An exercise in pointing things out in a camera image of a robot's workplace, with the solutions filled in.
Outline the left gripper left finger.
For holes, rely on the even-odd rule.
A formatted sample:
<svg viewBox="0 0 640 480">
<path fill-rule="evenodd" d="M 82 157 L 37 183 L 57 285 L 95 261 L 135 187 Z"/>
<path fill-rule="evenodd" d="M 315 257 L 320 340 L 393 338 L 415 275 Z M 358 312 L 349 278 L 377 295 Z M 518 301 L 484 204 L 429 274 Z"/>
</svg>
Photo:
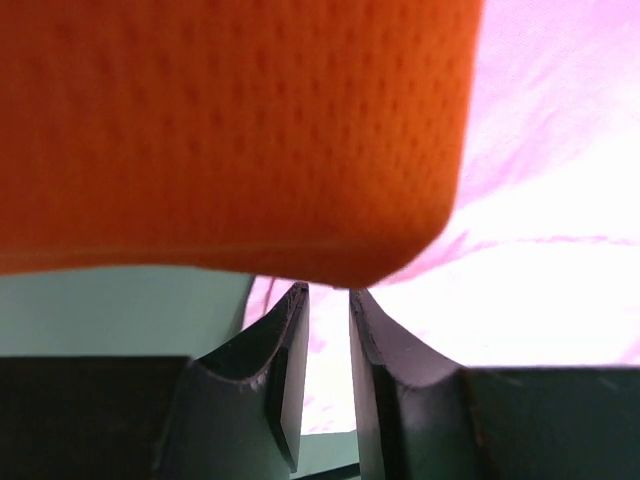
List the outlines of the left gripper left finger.
<svg viewBox="0 0 640 480">
<path fill-rule="evenodd" d="M 5 357 L 5 479 L 286 479 L 298 466 L 309 287 L 200 358 Z"/>
</svg>

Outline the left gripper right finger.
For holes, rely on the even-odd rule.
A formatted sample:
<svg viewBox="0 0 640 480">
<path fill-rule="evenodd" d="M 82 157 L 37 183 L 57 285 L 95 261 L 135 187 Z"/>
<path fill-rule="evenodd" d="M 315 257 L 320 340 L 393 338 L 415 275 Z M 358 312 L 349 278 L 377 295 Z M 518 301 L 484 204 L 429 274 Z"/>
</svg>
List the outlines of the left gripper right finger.
<svg viewBox="0 0 640 480">
<path fill-rule="evenodd" d="M 638 477 L 637 368 L 465 367 L 369 292 L 349 307 L 363 478 Z"/>
</svg>

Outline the pink t shirt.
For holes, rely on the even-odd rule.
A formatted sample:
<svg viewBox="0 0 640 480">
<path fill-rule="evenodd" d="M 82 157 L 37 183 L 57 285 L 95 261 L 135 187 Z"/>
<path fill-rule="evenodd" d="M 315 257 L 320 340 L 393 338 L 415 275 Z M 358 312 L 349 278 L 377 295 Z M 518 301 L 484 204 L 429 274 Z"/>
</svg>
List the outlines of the pink t shirt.
<svg viewBox="0 0 640 480">
<path fill-rule="evenodd" d="M 372 289 L 469 366 L 639 360 L 639 5 L 488 1 L 456 207 Z"/>
</svg>

